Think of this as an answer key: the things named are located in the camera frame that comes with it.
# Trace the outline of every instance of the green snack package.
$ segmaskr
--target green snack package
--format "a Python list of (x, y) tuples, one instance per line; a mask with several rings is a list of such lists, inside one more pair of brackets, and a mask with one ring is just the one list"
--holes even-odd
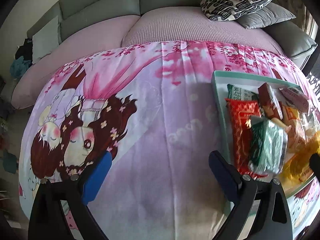
[(259, 103), (259, 110), (261, 115), (264, 116), (264, 110), (259, 102), (259, 97), (256, 93), (253, 93), (249, 90), (228, 84), (228, 98), (234, 100), (241, 100), (241, 101), (258, 101)]
[(249, 169), (256, 174), (279, 174), (284, 164), (288, 136), (267, 118), (251, 116), (251, 157)]

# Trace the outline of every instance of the packaged food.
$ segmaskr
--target packaged food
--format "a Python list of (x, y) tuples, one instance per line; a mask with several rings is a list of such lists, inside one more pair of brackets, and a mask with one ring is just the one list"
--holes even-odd
[(316, 117), (315, 111), (313, 111), (311, 115), (306, 117), (306, 119), (309, 119), (308, 125), (304, 127), (306, 138), (311, 138), (317, 131), (320, 130), (320, 123), (318, 121), (318, 118)]
[(305, 182), (313, 174), (309, 167), (309, 159), (314, 153), (320, 154), (320, 131), (284, 164), (281, 179), (285, 184)]
[(274, 122), (276, 125), (280, 126), (286, 133), (288, 133), (291, 129), (291, 125), (287, 126), (283, 122), (281, 122), (278, 118), (272, 118), (272, 122)]
[(283, 122), (287, 126), (291, 126), (288, 132), (287, 149), (291, 153), (295, 153), (306, 143), (305, 132), (302, 127), (299, 111), (296, 108), (289, 107), (281, 103), (283, 112)]
[(279, 105), (279, 101), (276, 98), (276, 95), (270, 85), (264, 83), (261, 87), (258, 88), (259, 91), (259, 100), (263, 107), (265, 116), (269, 119), (278, 118), (282, 120), (283, 115)]
[(249, 174), (252, 178), (261, 177), (249, 171), (249, 155), (252, 140), (250, 116), (260, 115), (257, 101), (226, 99), (231, 116), (233, 132), (234, 165), (240, 174)]
[(312, 101), (300, 90), (293, 87), (280, 88), (279, 90), (301, 112), (309, 115), (314, 110)]
[(282, 171), (288, 136), (283, 128), (267, 118), (251, 116), (252, 141), (249, 169), (256, 174)]
[(264, 116), (263, 108), (259, 103), (259, 98), (256, 93), (253, 93), (249, 90), (246, 90), (231, 84), (228, 84), (227, 88), (228, 88), (228, 98), (230, 99), (241, 100), (241, 101), (258, 101), (260, 113), (261, 115)]

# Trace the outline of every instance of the anime print blanket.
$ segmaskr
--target anime print blanket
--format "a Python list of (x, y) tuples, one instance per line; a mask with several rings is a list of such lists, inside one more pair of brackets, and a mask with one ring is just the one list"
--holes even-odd
[(237, 44), (153, 42), (65, 64), (43, 88), (23, 135), (19, 189), (26, 216), (41, 178), (81, 174), (109, 151), (112, 167), (88, 204), (109, 239), (211, 239), (225, 201), (208, 165), (209, 153), (221, 150), (214, 70), (297, 83), (319, 106), (292, 61)]

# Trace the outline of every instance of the teal cloth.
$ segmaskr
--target teal cloth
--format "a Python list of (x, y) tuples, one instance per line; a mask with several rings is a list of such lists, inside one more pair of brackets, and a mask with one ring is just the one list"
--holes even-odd
[(24, 73), (28, 70), (31, 65), (31, 60), (24, 60), (24, 57), (21, 56), (18, 59), (15, 59), (10, 67), (10, 74), (14, 78), (21, 78)]
[(3, 168), (5, 171), (12, 174), (17, 172), (17, 157), (7, 150), (3, 151)]

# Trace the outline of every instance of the tray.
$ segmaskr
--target tray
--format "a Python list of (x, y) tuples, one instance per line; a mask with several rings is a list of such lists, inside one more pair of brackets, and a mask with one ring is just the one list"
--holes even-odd
[[(259, 76), (255, 74), (247, 74), (247, 73), (239, 73), (239, 72), (229, 72), (229, 71), (220, 71), (216, 70), (212, 74), (211, 85), (213, 88), (215, 102), (219, 112), (219, 122), (221, 128), (221, 140), (222, 140), (222, 153), (221, 155), (225, 158), (225, 160), (234, 164), (233, 158), (233, 136), (232, 136), (232, 128), (230, 123), (230, 115), (228, 109), (226, 108), (225, 98), (228, 98), (228, 89), (227, 84), (236, 85), (238, 87), (247, 89), (249, 91), (255, 92), (258, 94), (258, 88), (267, 82), (271, 88), (274, 90), (276, 97), (279, 101), (284, 101), (282, 93), (279, 91), (279, 88), (285, 87), (295, 87), (302, 91), (301, 87), (297, 84), (293, 84), (287, 81), (283, 81), (280, 79)], [(288, 161), (293, 154), (286, 154), (284, 162)], [(302, 183), (298, 188), (291, 192), (286, 193), (286, 198), (289, 198), (295, 194), (297, 194), (300, 190), (302, 190), (305, 186), (307, 186), (315, 176), (311, 176), (307, 181)], [(263, 179), (259, 179), (262, 181), (271, 181), (273, 176), (268, 176)]]

